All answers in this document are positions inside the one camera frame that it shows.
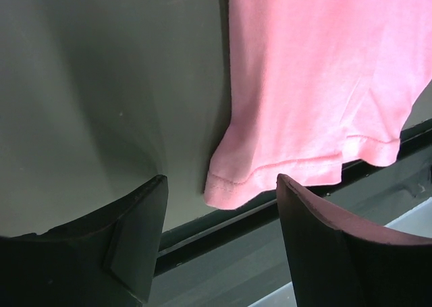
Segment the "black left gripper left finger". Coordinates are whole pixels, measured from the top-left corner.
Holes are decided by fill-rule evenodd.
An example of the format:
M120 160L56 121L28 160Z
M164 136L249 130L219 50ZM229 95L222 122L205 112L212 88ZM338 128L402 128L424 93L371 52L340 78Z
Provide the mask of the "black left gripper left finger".
M46 233L1 238L1 305L145 305L167 199L167 178L157 175Z

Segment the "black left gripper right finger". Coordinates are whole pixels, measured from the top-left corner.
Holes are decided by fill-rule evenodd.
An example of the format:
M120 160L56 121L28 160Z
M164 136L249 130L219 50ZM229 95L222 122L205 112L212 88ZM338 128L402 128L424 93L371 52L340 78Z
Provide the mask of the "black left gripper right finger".
M430 306L431 238L378 225L277 176L298 306Z

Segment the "light pink t shirt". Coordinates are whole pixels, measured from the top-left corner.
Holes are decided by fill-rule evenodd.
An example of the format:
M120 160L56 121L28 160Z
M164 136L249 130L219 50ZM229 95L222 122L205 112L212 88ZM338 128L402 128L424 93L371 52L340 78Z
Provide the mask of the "light pink t shirt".
M232 116L205 202L233 210L277 176L338 184L387 167L431 81L431 0L228 0Z

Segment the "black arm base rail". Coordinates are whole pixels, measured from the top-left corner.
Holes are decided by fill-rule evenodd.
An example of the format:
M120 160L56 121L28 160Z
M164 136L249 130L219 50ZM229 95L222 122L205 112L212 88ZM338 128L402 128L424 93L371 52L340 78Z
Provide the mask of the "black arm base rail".
M170 231L150 306L430 306L431 122L387 168L275 191Z

